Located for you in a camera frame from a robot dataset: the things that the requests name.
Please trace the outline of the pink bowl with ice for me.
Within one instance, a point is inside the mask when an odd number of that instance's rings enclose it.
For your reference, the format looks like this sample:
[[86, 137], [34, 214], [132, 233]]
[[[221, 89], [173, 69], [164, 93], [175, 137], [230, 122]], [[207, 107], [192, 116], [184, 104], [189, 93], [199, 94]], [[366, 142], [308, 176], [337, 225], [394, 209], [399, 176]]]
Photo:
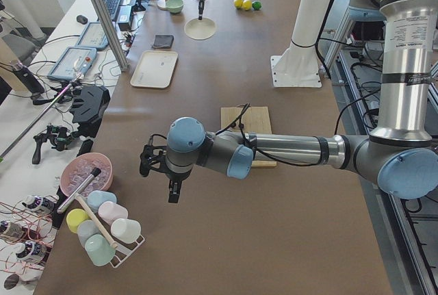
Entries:
[[110, 159], [101, 153], [85, 153], [76, 157], [65, 167], [60, 179], [61, 191], [66, 196], [71, 195], [95, 168], [101, 170], [100, 174], [81, 194], [87, 197], [94, 190], [108, 190], [113, 180], [113, 167]]

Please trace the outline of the blue teach pendant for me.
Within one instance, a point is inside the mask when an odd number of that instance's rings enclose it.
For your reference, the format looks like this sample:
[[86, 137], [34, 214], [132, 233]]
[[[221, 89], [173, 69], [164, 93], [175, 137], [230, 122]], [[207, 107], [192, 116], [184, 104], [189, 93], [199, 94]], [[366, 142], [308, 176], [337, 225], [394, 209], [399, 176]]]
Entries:
[[96, 59], [97, 50], [91, 47], [68, 47], [47, 77], [52, 80], [71, 81], [76, 72], [86, 74]]
[[102, 51], [109, 45], [109, 41], [100, 22], [93, 22], [86, 25], [76, 45]]

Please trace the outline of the blue cup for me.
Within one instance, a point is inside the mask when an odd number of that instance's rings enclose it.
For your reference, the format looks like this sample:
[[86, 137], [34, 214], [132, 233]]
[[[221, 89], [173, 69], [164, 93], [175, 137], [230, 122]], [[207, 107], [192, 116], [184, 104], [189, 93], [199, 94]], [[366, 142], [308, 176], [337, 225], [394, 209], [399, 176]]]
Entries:
[[112, 192], [102, 190], [94, 190], [87, 197], [87, 204], [94, 213], [97, 213], [99, 207], [106, 201], [117, 203], [117, 197]]

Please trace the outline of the cream round plate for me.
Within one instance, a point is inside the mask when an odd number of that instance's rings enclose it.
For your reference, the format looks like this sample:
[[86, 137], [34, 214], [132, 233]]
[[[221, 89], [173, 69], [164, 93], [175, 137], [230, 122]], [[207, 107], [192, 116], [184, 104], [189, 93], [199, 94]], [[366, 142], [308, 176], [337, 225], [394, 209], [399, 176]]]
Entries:
[[193, 18], [184, 27], [185, 34], [194, 40], [206, 40], [216, 32], [216, 23], [210, 18]]

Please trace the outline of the grey cup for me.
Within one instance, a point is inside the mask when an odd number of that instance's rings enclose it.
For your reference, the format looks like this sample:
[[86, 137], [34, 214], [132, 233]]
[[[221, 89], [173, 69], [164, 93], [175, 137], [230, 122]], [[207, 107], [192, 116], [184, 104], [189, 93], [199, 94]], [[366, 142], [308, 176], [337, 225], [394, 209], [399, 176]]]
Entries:
[[100, 234], [100, 231], [92, 220], [83, 221], [77, 228], [77, 235], [82, 247], [85, 247], [86, 241], [96, 234]]

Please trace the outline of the mint green cup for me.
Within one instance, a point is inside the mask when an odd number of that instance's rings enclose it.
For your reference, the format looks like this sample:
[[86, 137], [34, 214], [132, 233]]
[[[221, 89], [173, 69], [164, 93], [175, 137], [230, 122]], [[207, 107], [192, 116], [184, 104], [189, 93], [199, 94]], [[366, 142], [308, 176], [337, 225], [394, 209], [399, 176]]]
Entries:
[[108, 264], [116, 253], [116, 250], [101, 234], [89, 237], [85, 243], [85, 250], [95, 266]]

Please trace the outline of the black keyboard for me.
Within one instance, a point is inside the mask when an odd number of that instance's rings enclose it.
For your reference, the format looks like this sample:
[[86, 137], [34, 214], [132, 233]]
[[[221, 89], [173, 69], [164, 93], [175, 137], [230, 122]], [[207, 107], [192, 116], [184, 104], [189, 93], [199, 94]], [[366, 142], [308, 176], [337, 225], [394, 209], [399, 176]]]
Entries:
[[118, 16], [119, 6], [122, 0], [104, 0], [109, 17], [112, 21], [115, 21]]

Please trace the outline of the yellow lemon left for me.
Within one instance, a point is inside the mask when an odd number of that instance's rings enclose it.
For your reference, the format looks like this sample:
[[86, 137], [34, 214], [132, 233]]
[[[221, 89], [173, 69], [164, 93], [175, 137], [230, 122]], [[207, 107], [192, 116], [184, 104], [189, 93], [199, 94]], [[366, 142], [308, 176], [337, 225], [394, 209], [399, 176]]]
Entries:
[[251, 10], [253, 8], [253, 2], [251, 0], [243, 0], [242, 9], [243, 10]]

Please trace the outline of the yellow cup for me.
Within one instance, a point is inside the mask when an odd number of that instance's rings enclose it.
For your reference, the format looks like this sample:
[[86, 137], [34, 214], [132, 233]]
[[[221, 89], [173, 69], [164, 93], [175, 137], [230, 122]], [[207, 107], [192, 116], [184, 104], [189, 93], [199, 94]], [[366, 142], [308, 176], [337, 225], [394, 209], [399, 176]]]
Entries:
[[80, 208], [72, 209], [66, 215], [66, 223], [72, 233], [77, 233], [79, 225], [89, 219], [90, 217], [86, 211]]

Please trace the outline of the wooden cutting board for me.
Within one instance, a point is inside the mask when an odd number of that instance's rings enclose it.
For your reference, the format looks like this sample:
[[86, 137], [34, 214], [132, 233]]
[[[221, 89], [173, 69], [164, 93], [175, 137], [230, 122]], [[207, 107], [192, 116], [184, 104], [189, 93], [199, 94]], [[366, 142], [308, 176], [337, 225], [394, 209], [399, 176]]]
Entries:
[[[242, 107], [221, 107], [220, 108], [220, 126], [226, 127], [242, 111]], [[271, 134], [270, 115], [267, 107], [250, 107], [242, 117], [243, 130], [245, 133], [262, 133]], [[252, 162], [252, 168], [274, 168], [277, 163], [272, 160], [255, 160]]]

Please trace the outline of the green lime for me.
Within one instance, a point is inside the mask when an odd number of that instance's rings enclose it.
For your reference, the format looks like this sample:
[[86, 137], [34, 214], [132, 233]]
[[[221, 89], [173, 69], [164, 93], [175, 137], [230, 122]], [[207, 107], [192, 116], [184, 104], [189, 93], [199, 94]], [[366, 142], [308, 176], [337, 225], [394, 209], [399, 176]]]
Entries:
[[262, 4], [261, 4], [260, 1], [254, 1], [254, 2], [252, 3], [252, 7], [253, 7], [254, 10], [258, 11], [258, 10], [261, 9]]

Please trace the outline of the round wooden rack base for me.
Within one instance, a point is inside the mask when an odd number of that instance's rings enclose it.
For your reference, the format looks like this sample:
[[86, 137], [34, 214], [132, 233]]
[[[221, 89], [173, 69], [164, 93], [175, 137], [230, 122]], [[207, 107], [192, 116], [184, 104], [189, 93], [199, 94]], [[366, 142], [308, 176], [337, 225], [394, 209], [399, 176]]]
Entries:
[[158, 1], [157, 1], [157, 7], [158, 7], [160, 10], [165, 10], [165, 11], [167, 11], [167, 10], [168, 10], [167, 2], [168, 2], [168, 0], [158, 0]]

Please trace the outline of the cream rabbit tray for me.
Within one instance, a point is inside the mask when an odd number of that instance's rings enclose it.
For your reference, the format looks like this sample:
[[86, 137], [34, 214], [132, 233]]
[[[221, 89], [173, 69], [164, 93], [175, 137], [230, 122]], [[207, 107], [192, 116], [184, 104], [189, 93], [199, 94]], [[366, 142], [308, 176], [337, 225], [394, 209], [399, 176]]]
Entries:
[[177, 58], [178, 53], [174, 51], [144, 51], [133, 72], [130, 84], [141, 88], [167, 88]]

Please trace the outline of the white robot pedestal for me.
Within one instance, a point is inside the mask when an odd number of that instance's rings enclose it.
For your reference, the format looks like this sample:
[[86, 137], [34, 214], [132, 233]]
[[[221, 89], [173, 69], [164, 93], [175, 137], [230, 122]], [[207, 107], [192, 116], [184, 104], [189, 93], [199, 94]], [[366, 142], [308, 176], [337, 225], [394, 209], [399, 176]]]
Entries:
[[272, 82], [276, 88], [322, 86], [315, 48], [331, 0], [300, 0], [289, 47], [271, 57]]

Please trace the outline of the grey folded cloth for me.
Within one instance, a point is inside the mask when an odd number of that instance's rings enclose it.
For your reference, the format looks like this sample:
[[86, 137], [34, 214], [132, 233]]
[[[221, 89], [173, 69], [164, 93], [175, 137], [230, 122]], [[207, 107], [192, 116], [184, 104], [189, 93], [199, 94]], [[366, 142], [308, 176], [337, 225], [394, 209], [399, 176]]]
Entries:
[[152, 43], [152, 47], [154, 49], [170, 49], [174, 42], [173, 35], [155, 35], [154, 41]]

